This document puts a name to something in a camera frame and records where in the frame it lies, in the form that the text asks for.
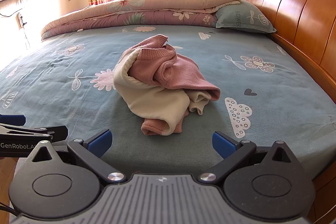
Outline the folded pink floral quilt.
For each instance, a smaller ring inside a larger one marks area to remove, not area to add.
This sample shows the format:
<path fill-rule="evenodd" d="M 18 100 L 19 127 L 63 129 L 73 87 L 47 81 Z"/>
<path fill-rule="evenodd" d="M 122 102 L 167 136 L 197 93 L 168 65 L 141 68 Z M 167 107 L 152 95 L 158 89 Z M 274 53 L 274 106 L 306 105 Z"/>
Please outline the folded pink floral quilt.
<path fill-rule="evenodd" d="M 42 29 L 44 40 L 53 36 L 129 25 L 185 25 L 214 27 L 215 12 L 242 0 L 115 0 L 61 16 Z"/>

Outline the wooden headboard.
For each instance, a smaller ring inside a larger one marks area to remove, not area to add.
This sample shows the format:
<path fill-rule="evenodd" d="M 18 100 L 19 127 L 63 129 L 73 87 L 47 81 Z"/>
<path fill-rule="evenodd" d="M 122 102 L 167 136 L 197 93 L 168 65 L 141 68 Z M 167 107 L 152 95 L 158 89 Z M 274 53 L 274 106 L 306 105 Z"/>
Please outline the wooden headboard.
<path fill-rule="evenodd" d="M 246 0 L 269 19 L 270 38 L 286 50 L 310 77 L 335 100 L 335 0 Z M 321 130 L 326 151 L 303 160 L 313 180 L 315 200 L 308 220 L 335 223 L 335 112 Z"/>

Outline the white power strip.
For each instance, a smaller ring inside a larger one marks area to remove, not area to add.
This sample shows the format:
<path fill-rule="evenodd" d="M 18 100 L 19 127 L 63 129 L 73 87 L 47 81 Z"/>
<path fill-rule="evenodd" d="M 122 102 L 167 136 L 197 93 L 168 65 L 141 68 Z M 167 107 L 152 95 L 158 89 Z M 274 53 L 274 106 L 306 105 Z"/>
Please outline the white power strip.
<path fill-rule="evenodd" d="M 20 12 L 17 13 L 17 20 L 18 20 L 18 24 L 19 24 L 20 28 L 24 28 L 25 25 L 27 24 L 27 22 L 25 22 L 25 20 L 23 18 L 23 15 Z"/>

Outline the teal flowers pillow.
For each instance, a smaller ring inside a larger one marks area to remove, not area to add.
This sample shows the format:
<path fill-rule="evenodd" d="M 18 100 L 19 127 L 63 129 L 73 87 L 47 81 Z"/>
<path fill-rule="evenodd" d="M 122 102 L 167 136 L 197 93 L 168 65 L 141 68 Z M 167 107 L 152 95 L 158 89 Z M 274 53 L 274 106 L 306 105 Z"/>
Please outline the teal flowers pillow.
<path fill-rule="evenodd" d="M 270 20 L 255 5 L 245 0 L 240 1 L 240 4 L 224 6 L 215 15 L 216 28 L 261 34 L 276 32 Z"/>

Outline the pink and cream sweater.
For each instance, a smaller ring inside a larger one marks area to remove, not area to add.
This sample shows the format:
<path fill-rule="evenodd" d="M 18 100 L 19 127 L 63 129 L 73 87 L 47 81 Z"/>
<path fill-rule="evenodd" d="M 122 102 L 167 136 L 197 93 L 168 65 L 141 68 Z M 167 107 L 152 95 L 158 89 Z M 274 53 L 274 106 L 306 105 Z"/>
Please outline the pink and cream sweater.
<path fill-rule="evenodd" d="M 144 119 L 144 135 L 180 133 L 190 112 L 202 115 L 221 96 L 198 65 L 167 41 L 161 34 L 143 40 L 125 50 L 113 70 L 113 87 L 129 110 Z"/>

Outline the teal floral bed sheet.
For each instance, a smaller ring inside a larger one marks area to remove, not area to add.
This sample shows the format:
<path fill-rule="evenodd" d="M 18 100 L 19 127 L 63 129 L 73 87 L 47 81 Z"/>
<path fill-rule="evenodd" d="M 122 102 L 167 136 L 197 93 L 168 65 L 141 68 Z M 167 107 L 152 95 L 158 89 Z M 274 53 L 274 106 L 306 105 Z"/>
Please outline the teal floral bed sheet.
<path fill-rule="evenodd" d="M 335 103 L 265 35 L 196 26 L 130 26 L 1 49 L 1 113 L 69 139 L 110 129 L 103 159 L 127 175 L 199 174 L 221 161 L 221 131 L 284 141 L 309 177 L 335 158 Z"/>

